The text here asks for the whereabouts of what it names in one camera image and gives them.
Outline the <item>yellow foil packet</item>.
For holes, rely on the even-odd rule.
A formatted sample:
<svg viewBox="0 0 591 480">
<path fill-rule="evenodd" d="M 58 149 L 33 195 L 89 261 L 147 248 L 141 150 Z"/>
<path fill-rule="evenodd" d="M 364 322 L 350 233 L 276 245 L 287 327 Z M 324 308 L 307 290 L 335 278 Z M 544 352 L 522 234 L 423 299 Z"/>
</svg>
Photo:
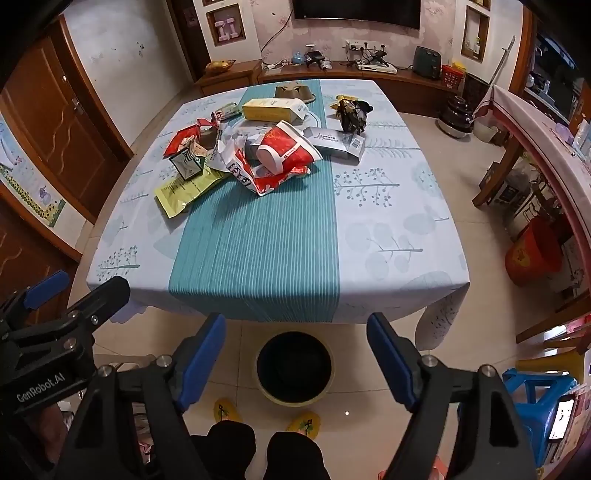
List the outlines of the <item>yellow foil packet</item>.
<svg viewBox="0 0 591 480">
<path fill-rule="evenodd" d="M 205 166 L 204 171 L 190 180 L 183 180 L 180 176 L 176 176 L 157 187 L 154 190 L 155 199 L 166 217 L 171 219 L 226 178 L 228 178 L 227 173 Z"/>
</svg>

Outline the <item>green black printed packet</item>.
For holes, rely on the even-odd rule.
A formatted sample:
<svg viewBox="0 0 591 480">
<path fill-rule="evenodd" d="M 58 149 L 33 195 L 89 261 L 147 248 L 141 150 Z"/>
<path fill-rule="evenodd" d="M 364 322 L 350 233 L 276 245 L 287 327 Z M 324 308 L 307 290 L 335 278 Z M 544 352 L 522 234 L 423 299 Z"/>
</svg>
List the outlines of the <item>green black printed packet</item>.
<svg viewBox="0 0 591 480">
<path fill-rule="evenodd" d="M 189 181 L 204 172 L 205 156 L 197 155 L 188 148 L 171 155 L 169 161 L 184 181 Z"/>
</svg>

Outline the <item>red snack wrapper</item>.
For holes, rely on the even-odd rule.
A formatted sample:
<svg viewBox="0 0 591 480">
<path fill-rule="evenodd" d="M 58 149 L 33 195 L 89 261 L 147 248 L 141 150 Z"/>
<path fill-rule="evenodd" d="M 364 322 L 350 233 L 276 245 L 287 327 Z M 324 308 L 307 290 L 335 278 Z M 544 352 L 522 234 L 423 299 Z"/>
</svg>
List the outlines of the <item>red snack wrapper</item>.
<svg viewBox="0 0 591 480">
<path fill-rule="evenodd" d="M 206 119 L 197 121 L 176 132 L 164 150 L 163 157 L 168 158 L 178 151 L 183 150 L 188 144 L 195 140 L 205 150 L 211 150 L 217 137 L 219 125 Z"/>
</svg>

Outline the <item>red white paper cup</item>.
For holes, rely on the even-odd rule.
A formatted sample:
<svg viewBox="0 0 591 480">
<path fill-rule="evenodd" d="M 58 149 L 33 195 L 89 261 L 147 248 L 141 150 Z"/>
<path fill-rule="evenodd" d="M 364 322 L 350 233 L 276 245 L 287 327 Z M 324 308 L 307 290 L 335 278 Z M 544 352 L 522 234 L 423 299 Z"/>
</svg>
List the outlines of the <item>red white paper cup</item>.
<svg viewBox="0 0 591 480">
<path fill-rule="evenodd" d="M 271 174 L 279 175 L 307 167 L 322 155 L 294 126 L 280 121 L 263 135 L 256 158 Z"/>
</svg>

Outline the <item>grey silver foil pouch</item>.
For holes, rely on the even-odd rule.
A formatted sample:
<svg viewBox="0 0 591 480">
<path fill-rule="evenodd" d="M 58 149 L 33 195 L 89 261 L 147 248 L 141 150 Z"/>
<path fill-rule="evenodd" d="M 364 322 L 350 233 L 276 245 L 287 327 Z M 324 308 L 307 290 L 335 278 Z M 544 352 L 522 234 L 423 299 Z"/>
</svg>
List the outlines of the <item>grey silver foil pouch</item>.
<svg viewBox="0 0 591 480">
<path fill-rule="evenodd" d="M 361 161 L 366 145 L 363 136 L 327 128 L 307 127 L 304 137 L 322 154 L 356 163 Z"/>
</svg>

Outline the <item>small green white wrapper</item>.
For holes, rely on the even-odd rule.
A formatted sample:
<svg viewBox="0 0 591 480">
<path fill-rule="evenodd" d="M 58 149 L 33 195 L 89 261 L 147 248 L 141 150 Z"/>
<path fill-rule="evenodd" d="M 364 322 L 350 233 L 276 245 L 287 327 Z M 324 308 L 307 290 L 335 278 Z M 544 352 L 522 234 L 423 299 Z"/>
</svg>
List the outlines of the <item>small green white wrapper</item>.
<svg viewBox="0 0 591 480">
<path fill-rule="evenodd" d="M 216 109 L 211 114 L 211 119 L 216 122 L 225 122 L 231 119 L 235 119 L 242 114 L 242 109 L 235 102 L 225 104 Z"/>
</svg>

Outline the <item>yellow rectangular carton box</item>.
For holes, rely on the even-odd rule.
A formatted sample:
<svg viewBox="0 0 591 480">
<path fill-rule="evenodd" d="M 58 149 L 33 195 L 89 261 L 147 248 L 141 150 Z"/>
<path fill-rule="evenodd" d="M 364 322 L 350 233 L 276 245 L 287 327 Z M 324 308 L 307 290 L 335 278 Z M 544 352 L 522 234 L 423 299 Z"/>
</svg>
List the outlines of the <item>yellow rectangular carton box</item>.
<svg viewBox="0 0 591 480">
<path fill-rule="evenodd" d="M 308 114 L 308 106 L 301 99 L 253 98 L 242 105 L 246 120 L 289 123 L 302 122 Z"/>
</svg>

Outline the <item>brown pulp cup carrier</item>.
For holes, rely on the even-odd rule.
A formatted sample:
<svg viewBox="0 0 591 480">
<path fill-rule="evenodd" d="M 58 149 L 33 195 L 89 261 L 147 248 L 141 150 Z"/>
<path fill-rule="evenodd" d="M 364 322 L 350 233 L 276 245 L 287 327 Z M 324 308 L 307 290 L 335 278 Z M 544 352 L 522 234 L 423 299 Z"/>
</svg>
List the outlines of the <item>brown pulp cup carrier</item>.
<svg viewBox="0 0 591 480">
<path fill-rule="evenodd" d="M 290 82 L 276 86 L 274 97 L 280 99 L 298 99 L 304 104 L 310 104 L 315 101 L 315 94 L 312 93 L 308 85 L 300 82 Z"/>
</svg>

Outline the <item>round yellow trash bin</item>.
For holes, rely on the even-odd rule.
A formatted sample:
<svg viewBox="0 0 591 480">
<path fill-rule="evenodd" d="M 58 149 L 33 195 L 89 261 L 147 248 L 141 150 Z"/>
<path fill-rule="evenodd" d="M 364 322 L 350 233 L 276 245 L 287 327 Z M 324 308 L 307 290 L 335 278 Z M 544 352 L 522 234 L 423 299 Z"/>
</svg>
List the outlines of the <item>round yellow trash bin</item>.
<svg viewBox="0 0 591 480">
<path fill-rule="evenodd" d="M 322 398 L 335 377 L 332 352 L 321 339 L 307 332 L 274 335 L 254 360 L 254 378 L 271 402 L 304 407 Z"/>
</svg>

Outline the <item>left yellow slipper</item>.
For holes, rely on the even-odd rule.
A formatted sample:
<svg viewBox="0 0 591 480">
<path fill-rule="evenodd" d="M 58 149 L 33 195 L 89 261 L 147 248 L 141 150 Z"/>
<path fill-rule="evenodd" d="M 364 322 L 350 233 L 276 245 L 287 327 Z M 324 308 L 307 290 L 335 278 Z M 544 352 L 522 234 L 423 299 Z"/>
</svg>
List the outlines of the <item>left yellow slipper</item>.
<svg viewBox="0 0 591 480">
<path fill-rule="evenodd" d="M 216 423 L 221 421 L 233 421 L 242 423 L 242 416 L 238 412 L 235 403 L 229 398 L 219 398 L 213 404 L 213 417 Z"/>
</svg>

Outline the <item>patterned teal white tablecloth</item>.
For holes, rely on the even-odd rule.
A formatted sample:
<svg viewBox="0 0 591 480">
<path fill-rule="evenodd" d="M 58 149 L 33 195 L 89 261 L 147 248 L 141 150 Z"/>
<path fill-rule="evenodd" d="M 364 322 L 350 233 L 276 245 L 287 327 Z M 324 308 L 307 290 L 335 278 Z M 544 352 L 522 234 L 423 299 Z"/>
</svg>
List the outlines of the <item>patterned teal white tablecloth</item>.
<svg viewBox="0 0 591 480">
<path fill-rule="evenodd" d="M 308 125 L 337 128 L 349 94 L 373 106 L 359 163 L 325 157 L 259 197 L 228 177 L 167 218 L 154 190 L 174 177 L 163 157 L 177 131 L 215 109 L 273 94 L 238 88 L 182 105 L 123 188 L 86 278 L 127 280 L 129 314 L 219 312 L 259 322 L 363 323 L 375 312 L 421 318 L 415 343 L 437 348 L 470 286 L 452 214 L 409 127 L 373 81 L 310 82 Z"/>
</svg>

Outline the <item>white red plastic bag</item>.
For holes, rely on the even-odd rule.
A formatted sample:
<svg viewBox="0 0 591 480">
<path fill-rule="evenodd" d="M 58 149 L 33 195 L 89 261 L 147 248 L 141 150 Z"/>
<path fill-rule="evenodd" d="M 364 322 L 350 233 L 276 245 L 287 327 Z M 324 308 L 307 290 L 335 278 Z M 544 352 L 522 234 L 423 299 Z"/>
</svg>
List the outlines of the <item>white red plastic bag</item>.
<svg viewBox="0 0 591 480">
<path fill-rule="evenodd" d="M 230 173 L 242 186 L 259 197 L 276 190 L 281 184 L 297 176 L 310 173 L 310 165 L 294 168 L 289 173 L 273 175 L 262 164 L 252 165 L 246 157 L 247 135 L 243 132 L 223 130 L 217 135 L 216 144 L 211 156 L 211 168 Z"/>
</svg>

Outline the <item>black rice cooker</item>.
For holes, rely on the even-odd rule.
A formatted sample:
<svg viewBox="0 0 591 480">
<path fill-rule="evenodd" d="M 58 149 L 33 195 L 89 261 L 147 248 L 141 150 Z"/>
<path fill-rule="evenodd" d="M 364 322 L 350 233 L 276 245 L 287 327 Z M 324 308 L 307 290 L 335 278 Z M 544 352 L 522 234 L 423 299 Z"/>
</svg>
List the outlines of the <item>black rice cooker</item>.
<svg viewBox="0 0 591 480">
<path fill-rule="evenodd" d="M 467 101 L 461 96 L 454 96 L 448 100 L 436 123 L 447 135 L 463 139 L 473 132 L 474 116 Z"/>
</svg>

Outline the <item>red basket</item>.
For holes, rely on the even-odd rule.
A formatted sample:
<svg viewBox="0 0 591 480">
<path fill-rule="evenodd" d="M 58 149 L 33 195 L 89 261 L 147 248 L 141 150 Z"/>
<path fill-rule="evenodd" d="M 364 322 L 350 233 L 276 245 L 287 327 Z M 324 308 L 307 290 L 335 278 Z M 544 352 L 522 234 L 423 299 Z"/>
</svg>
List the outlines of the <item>red basket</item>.
<svg viewBox="0 0 591 480">
<path fill-rule="evenodd" d="M 451 90 L 458 90 L 465 78 L 465 71 L 451 65 L 443 65 L 441 79 L 443 84 Z"/>
</svg>

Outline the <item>black wall television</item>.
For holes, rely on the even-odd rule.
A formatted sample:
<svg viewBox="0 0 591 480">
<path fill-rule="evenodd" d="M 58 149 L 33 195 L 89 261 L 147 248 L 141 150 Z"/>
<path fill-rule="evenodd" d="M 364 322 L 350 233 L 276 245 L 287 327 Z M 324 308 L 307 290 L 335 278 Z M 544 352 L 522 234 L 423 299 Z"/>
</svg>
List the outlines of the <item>black wall television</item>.
<svg viewBox="0 0 591 480">
<path fill-rule="evenodd" d="M 420 28 L 421 0 L 293 0 L 297 19 L 381 22 Z"/>
</svg>

